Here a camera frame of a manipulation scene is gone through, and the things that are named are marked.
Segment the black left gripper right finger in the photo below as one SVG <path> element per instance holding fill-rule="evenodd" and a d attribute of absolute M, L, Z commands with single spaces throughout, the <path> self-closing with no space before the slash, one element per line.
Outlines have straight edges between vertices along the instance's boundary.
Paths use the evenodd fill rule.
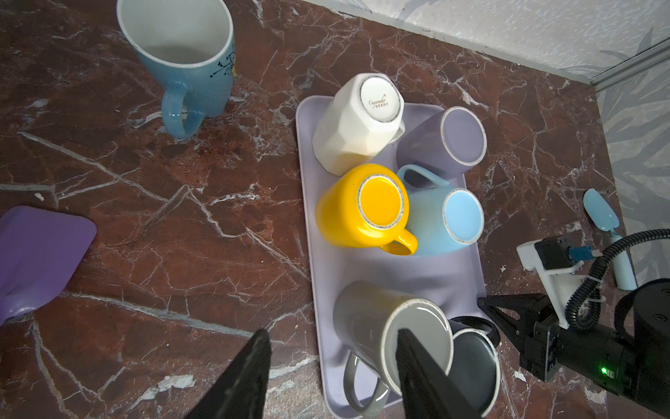
<path fill-rule="evenodd" d="M 396 362 L 406 418 L 478 418 L 411 330 L 399 330 Z"/>

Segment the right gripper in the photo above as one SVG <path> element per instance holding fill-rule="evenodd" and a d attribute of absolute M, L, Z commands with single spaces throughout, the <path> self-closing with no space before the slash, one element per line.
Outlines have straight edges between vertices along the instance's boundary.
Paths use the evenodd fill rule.
<path fill-rule="evenodd" d="M 630 393 L 635 384 L 633 346 L 612 328 L 587 332 L 558 326 L 549 297 L 541 293 L 492 295 L 477 300 L 520 353 L 520 366 L 549 382 L 562 367 L 612 393 Z"/>

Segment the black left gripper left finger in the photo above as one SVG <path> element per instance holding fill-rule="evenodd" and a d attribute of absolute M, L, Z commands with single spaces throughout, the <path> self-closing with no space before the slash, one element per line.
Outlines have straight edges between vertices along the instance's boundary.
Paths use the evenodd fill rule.
<path fill-rule="evenodd" d="M 270 361 L 269 333 L 259 329 L 185 418 L 262 418 Z"/>

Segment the black mug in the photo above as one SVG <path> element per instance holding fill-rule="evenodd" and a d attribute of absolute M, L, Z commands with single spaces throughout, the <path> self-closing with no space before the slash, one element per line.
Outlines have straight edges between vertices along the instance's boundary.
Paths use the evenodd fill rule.
<path fill-rule="evenodd" d="M 499 331 L 489 319 L 475 316 L 456 317 L 449 323 L 454 338 L 454 359 L 448 377 L 485 418 L 493 409 L 500 388 Z"/>

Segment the teal patterned mug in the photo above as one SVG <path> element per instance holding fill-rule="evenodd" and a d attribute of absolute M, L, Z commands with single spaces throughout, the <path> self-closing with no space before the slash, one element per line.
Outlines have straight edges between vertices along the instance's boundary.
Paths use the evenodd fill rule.
<path fill-rule="evenodd" d="M 234 83 L 232 15 L 221 0 L 118 1 L 124 36 L 164 88 L 162 121 L 178 140 L 220 116 Z"/>

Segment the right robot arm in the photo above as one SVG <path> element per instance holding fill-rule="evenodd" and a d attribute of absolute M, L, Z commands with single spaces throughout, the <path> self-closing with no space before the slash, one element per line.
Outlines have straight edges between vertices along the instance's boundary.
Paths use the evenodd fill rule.
<path fill-rule="evenodd" d="M 602 252 L 547 237 L 516 249 L 543 293 L 491 295 L 478 307 L 507 336 L 519 365 L 549 382 L 560 368 L 591 379 L 663 417 L 669 416 L 669 281 L 656 279 L 622 297 L 613 325 L 600 324 L 605 273 L 614 258 L 645 242 L 667 239 L 667 229 L 645 230 Z"/>

